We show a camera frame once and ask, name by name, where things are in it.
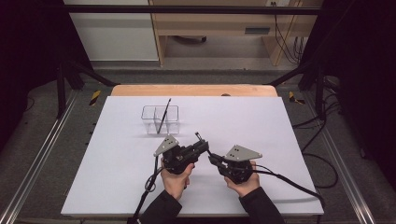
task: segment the black cable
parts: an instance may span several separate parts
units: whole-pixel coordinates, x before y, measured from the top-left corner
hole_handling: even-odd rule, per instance
[[[276,7],[276,3],[271,3],[271,6]],[[274,18],[275,18],[275,28],[276,28],[276,30],[275,30],[275,38],[276,38],[277,44],[280,46],[280,48],[282,49],[282,51],[285,53],[285,56],[286,56],[286,58],[288,59],[288,61],[289,61],[290,63],[298,64],[299,62],[296,61],[296,59],[293,58],[293,56],[291,55],[290,50],[289,50],[289,47],[288,47],[288,44],[286,43],[286,39],[283,37],[282,32],[280,32],[279,26],[277,25],[277,17],[276,17],[276,14],[274,15]],[[283,41],[283,43],[284,43],[284,45],[285,45],[285,47],[286,47],[286,50],[288,51],[289,56],[294,60],[294,62],[292,62],[292,61],[289,59],[288,54],[286,53],[286,51],[283,49],[283,47],[280,45],[279,41],[277,40],[277,31],[279,31],[280,37],[282,38],[282,41]]]
[[[321,220],[321,215],[318,215],[318,217],[317,217],[317,224],[320,223],[320,220]]]
[[[265,166],[261,166],[261,165],[257,165],[257,164],[256,164],[255,166],[261,167],[261,168],[263,168],[263,169],[269,171],[270,173],[274,173],[274,172],[272,172],[270,169],[268,169],[268,168],[265,167]]]
[[[330,185],[327,185],[327,186],[318,186],[318,185],[315,185],[315,188],[317,188],[317,189],[330,189],[330,188],[333,188],[333,187],[338,183],[338,179],[339,179],[338,173],[337,173],[337,171],[335,170],[335,167],[334,167],[329,161],[327,161],[326,159],[324,159],[324,158],[322,158],[322,157],[320,157],[320,156],[318,156],[318,155],[311,154],[311,153],[306,153],[306,152],[303,153],[303,156],[310,156],[310,157],[317,158],[317,159],[319,159],[319,160],[321,160],[321,161],[324,161],[325,163],[327,163],[327,164],[332,168],[332,170],[333,170],[333,172],[334,172],[334,174],[335,174],[335,180],[333,181],[333,183],[331,183]]]
[[[315,117],[313,117],[312,119],[309,119],[309,120],[304,121],[304,122],[302,122],[302,123],[293,124],[293,125],[291,125],[291,127],[292,127],[293,129],[295,129],[295,128],[298,128],[298,127],[303,126],[303,125],[305,125],[305,124],[308,124],[308,123],[310,123],[310,122],[313,122],[313,121],[315,121],[315,120],[318,119],[318,118],[319,118],[319,116],[315,116]]]
[[[294,57],[298,59],[297,40],[298,40],[298,36],[294,37],[293,54],[294,54]]]
[[[295,129],[315,129],[317,127],[320,127],[321,125],[323,125],[323,123],[314,125],[314,126],[309,126],[309,127],[303,127],[303,128],[295,128]]]
[[[337,93],[332,93],[332,94],[326,96],[326,98],[324,98],[324,102],[327,102],[327,100],[328,100],[330,97],[332,97],[332,96],[337,97]]]
[[[286,58],[288,59],[288,61],[289,61],[290,63],[297,64],[297,62],[295,61],[295,59],[294,59],[293,57],[291,57],[291,54],[290,54],[288,45],[286,44],[286,41],[285,41],[285,39],[283,38],[283,35],[282,35],[282,33],[280,32],[279,27],[277,26],[276,15],[274,15],[274,17],[275,17],[275,40],[276,40],[276,43],[280,46],[280,48],[282,49],[282,51],[283,51],[283,53],[285,54],[285,56],[286,56]],[[289,54],[290,54],[290,57],[294,60],[294,62],[292,62],[292,61],[290,60],[288,54],[287,54],[286,51],[283,49],[282,45],[279,43],[279,40],[277,40],[277,31],[278,31],[278,30],[279,30],[279,34],[280,34],[280,36],[281,36],[281,38],[282,38],[282,40],[283,40],[283,42],[284,42],[284,44],[285,44],[285,46],[286,46],[286,49],[288,50],[288,52],[289,52]]]
[[[330,115],[334,111],[340,111],[340,108],[336,108],[337,106],[341,107],[341,105],[339,103],[337,103],[336,105],[334,105],[334,110],[329,110],[327,115]]]
[[[28,96],[27,99],[28,99],[28,100],[31,100],[31,101],[32,101],[32,104],[31,104],[28,108],[26,108],[23,112],[26,112],[26,111],[32,109],[33,105],[35,104],[35,99],[33,99],[32,97],[29,97],[29,96]]]
[[[267,172],[267,171],[258,171],[258,170],[251,170],[251,171],[253,173],[258,173],[258,174],[263,174],[263,175],[273,175],[276,178],[281,179],[281,180],[285,181],[286,183],[292,185],[293,187],[295,187],[295,188],[297,188],[297,189],[299,189],[299,190],[301,190],[301,191],[303,191],[303,192],[305,192],[305,193],[307,193],[309,195],[312,195],[312,196],[318,198],[322,208],[324,208],[325,205],[326,205],[326,203],[324,202],[324,199],[323,199],[323,197],[321,195],[319,195],[318,193],[316,193],[316,192],[314,192],[314,191],[312,191],[310,189],[306,189],[306,188],[294,183],[293,181],[289,180],[288,178],[286,178],[283,175],[279,175],[279,174],[275,174],[275,173]]]
[[[154,173],[152,174],[151,177],[148,178],[148,182],[146,182],[146,185],[145,185],[145,192],[142,194],[139,205],[137,206],[136,211],[134,212],[134,216],[128,217],[127,224],[134,224],[139,219],[140,209],[142,208],[143,203],[145,202],[148,194],[150,192],[152,192],[151,188],[153,186],[155,186],[155,180],[157,179],[157,175],[160,173],[160,171],[161,171],[161,169],[158,169],[158,156],[156,156],[155,157],[155,165],[154,165]]]
[[[300,54],[299,54],[300,58],[299,58],[299,62],[303,58],[303,49],[304,49],[304,37],[300,37]]]
[[[324,126],[326,125],[326,116],[324,117],[323,123],[320,127],[320,129],[315,133],[315,135],[308,141],[308,143],[301,149],[302,152],[304,152],[310,145],[311,143],[317,138],[317,136],[320,134],[320,132],[323,130]]]
[[[212,153],[210,152],[209,148],[206,150],[207,154],[209,154],[209,156],[212,156]]]
[[[317,133],[315,133],[315,135],[308,141],[308,143],[305,145],[305,147],[303,147],[303,149],[301,149],[302,152],[304,152],[309,145],[311,145],[311,143],[315,140],[315,138],[320,134],[320,132],[323,130],[324,126],[326,125],[326,121],[327,121],[327,115],[329,115],[327,112],[332,109],[333,107],[337,106],[339,103],[338,102],[334,102],[331,105],[329,105],[328,108],[325,109],[325,117],[323,119],[323,123],[320,127],[320,129],[317,131]]]
[[[326,90],[326,91],[328,91],[330,94],[337,95],[337,92],[336,92],[336,91],[334,91],[334,90],[332,89],[332,87],[330,87],[330,86],[326,85],[326,83],[325,83],[325,85],[324,85],[323,87],[324,87],[324,88],[323,88],[323,90]]]
[[[340,91],[340,87],[337,86],[336,84],[331,83],[329,79],[327,79],[327,77],[324,79],[324,87],[325,90],[328,91],[329,93],[338,93]]]

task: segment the white panel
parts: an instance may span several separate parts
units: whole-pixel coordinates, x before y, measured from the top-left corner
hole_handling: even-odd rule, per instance
[[[136,209],[146,180],[152,174],[153,153],[165,134],[146,134],[141,120],[144,105],[164,105],[169,97],[108,97],[62,214],[74,217],[128,217]],[[180,97],[181,146],[209,142],[210,151],[225,155],[233,145],[258,151],[256,162],[297,184],[315,190],[279,97]],[[181,216],[245,216],[237,194],[228,189],[207,153],[201,155],[183,192]],[[163,190],[150,193],[144,211]],[[261,175],[268,196],[283,215],[323,214],[318,199],[269,175]]]
[[[67,5],[147,5],[145,0],[64,0]],[[149,14],[71,13],[91,61],[158,61]]]

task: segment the black backdrop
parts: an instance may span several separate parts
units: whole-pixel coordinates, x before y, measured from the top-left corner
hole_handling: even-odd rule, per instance
[[[43,13],[39,8],[63,3],[0,0],[0,148],[20,121],[28,92],[55,80],[61,61],[92,69],[68,13]]]
[[[334,7],[348,1],[325,1]],[[337,27],[320,64],[325,76],[340,79],[340,102],[361,148],[396,189],[396,10],[393,0],[357,0]],[[318,18],[303,62],[335,24]]]

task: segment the human hand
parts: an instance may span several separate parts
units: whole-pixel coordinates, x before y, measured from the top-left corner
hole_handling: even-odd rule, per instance
[[[256,170],[256,162],[250,161],[253,170]],[[257,173],[253,173],[247,182],[243,182],[241,184],[235,184],[230,178],[224,176],[224,180],[227,183],[227,187],[233,189],[238,193],[240,198],[243,198],[245,195],[249,194],[254,189],[260,187],[260,178]]]
[[[194,164],[190,163],[180,175],[171,174],[166,169],[161,171],[163,186],[165,187],[166,192],[172,195],[176,200],[181,198],[183,190],[190,184],[189,176],[193,168]]]

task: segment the black pole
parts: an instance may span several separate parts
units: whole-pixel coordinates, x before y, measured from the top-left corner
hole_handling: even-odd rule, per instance
[[[321,63],[321,61],[323,60],[323,57],[326,55],[326,52],[330,49],[330,45],[333,43],[337,28],[339,27],[340,23],[344,20],[344,17],[346,16],[347,12],[349,11],[349,9],[353,6],[353,4],[355,2],[356,2],[356,0],[351,0],[349,5],[342,12],[340,19],[335,23],[335,25],[332,27],[330,32],[327,33],[327,35],[325,35],[323,40],[318,45],[317,49],[312,54],[311,58],[306,63],[300,64],[297,68],[288,72],[283,77],[280,77],[280,78],[272,81],[270,83],[270,85],[276,87],[277,85],[287,81],[288,79],[295,77],[299,74],[303,74],[308,71],[308,74],[304,74],[304,76],[302,77],[302,79],[299,83],[300,90],[308,90],[309,87],[315,81],[316,75],[315,75],[315,72],[309,71],[307,69],[312,68],[313,66],[314,67],[318,66]]]
[[[326,111],[324,110],[324,102],[323,102],[323,90],[324,90],[324,81],[325,76],[323,74],[323,69],[321,66],[317,68],[317,89],[315,95],[315,109],[317,114],[321,120],[324,120],[326,117]]]
[[[57,119],[59,119],[66,110],[66,93],[64,90],[64,74],[62,69],[62,64],[60,64],[59,68],[56,71],[56,84],[58,88],[58,115],[56,116]]]
[[[332,15],[338,9],[321,7],[226,7],[226,6],[110,6],[44,5],[43,10],[71,13],[188,13],[188,14],[260,14],[260,15]]]
[[[100,81],[101,83],[107,85],[108,87],[114,87],[114,86],[120,85],[120,83],[110,81],[109,79],[100,76],[99,74],[95,73],[94,71],[92,71],[91,69],[83,66],[80,63],[71,61],[71,62],[69,62],[69,65],[72,66],[73,69],[79,71],[80,73],[84,73],[85,75],[88,75],[88,76]]]

